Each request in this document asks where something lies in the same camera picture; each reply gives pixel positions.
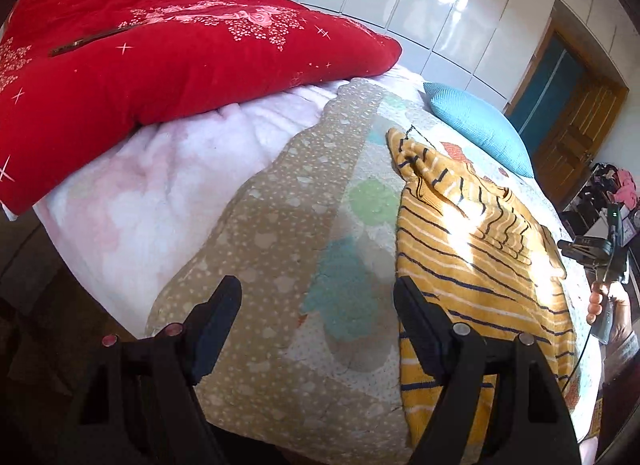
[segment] black device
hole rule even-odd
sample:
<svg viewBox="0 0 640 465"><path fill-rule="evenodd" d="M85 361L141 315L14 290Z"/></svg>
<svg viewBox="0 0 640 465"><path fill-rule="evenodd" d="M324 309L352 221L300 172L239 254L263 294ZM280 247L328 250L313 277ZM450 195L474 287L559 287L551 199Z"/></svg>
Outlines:
<svg viewBox="0 0 640 465"><path fill-rule="evenodd" d="M238 279L226 276L184 323L131 343L105 337L72 401L60 465L248 463L231 461L193 391L214 368L241 294ZM569 412L533 336L505 341L452 324L409 277L398 279L393 296L422 369L443 386L411 464L459 465L483 375L497 375L497 385L479 465L580 463Z"/></svg>
<svg viewBox="0 0 640 465"><path fill-rule="evenodd" d="M570 243L558 241L558 248L564 257L576 260L592 270L596 280L604 285L625 281L628 276L628 252L622 246L622 215L620 204L607 206L607 239L577 236ZM590 334L602 344L609 343L609 333L613 325L614 304L602 295L602 313L596 317Z"/></svg>

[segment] blue pillow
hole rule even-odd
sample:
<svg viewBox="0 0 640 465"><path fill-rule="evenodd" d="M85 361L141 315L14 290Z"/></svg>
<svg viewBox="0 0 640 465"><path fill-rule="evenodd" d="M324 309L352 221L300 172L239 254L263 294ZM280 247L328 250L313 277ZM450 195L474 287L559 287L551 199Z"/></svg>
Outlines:
<svg viewBox="0 0 640 465"><path fill-rule="evenodd" d="M431 111L515 174L533 178L527 148L511 122L494 106L446 84L425 82Z"/></svg>

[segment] wooden door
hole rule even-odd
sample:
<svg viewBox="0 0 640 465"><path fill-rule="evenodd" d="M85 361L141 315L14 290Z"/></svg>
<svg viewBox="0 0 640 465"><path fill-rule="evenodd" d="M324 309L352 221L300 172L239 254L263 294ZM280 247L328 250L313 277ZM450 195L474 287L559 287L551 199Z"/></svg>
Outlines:
<svg viewBox="0 0 640 465"><path fill-rule="evenodd" d="M584 182L627 93L627 88L588 72L536 151L536 178L556 208Z"/></svg>

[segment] person's arm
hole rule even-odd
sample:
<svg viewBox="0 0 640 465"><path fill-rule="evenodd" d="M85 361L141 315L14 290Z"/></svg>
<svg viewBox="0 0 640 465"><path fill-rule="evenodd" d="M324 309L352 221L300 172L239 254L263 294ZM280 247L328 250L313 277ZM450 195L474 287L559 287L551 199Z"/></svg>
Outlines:
<svg viewBox="0 0 640 465"><path fill-rule="evenodd" d="M605 349L604 385L602 388L602 420L598 437L598 454L616 436L640 398L640 353L638 338L631 324L629 296L620 283L609 289L596 283L590 296L587 322L592 324L602 312L602 295L609 295L615 312L609 344Z"/></svg>

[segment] screw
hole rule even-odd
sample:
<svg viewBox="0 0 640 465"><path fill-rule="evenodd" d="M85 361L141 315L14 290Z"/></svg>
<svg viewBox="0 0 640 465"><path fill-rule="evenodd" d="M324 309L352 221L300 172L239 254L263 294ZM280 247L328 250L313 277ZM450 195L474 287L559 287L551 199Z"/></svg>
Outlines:
<svg viewBox="0 0 640 465"><path fill-rule="evenodd" d="M179 322L171 323L169 326L164 328L164 334L170 337L178 336L180 333L182 333L182 324Z"/></svg>
<svg viewBox="0 0 640 465"><path fill-rule="evenodd" d="M533 346L533 343L536 341L531 333L521 333L518 335L518 339L520 339L520 342L525 346Z"/></svg>
<svg viewBox="0 0 640 465"><path fill-rule="evenodd" d="M107 335L107 336L102 337L102 345L105 348L110 348L116 342L118 342L118 336L117 335Z"/></svg>
<svg viewBox="0 0 640 465"><path fill-rule="evenodd" d="M471 328L463 322L456 322L453 324L453 333L465 337L471 333Z"/></svg>

